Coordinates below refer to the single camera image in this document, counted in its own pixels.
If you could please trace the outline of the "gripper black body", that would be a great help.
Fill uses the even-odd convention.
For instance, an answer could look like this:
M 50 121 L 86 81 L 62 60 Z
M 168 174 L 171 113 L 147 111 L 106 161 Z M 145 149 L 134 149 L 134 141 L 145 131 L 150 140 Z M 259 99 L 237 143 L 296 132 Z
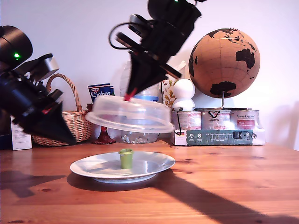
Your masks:
M 4 77 L 4 109 L 14 116 L 14 123 L 22 128 L 24 118 L 33 110 L 49 112 L 58 104 L 57 99 L 61 95 L 58 89 L 49 93 L 42 84 L 35 86 L 24 77 Z
M 134 32 L 142 38 L 140 44 L 134 43 L 131 52 L 137 55 L 138 60 L 157 65 L 172 77 L 181 78 L 181 73 L 170 67 L 167 62 L 179 52 L 189 37 L 189 32 L 181 30 L 134 30 Z

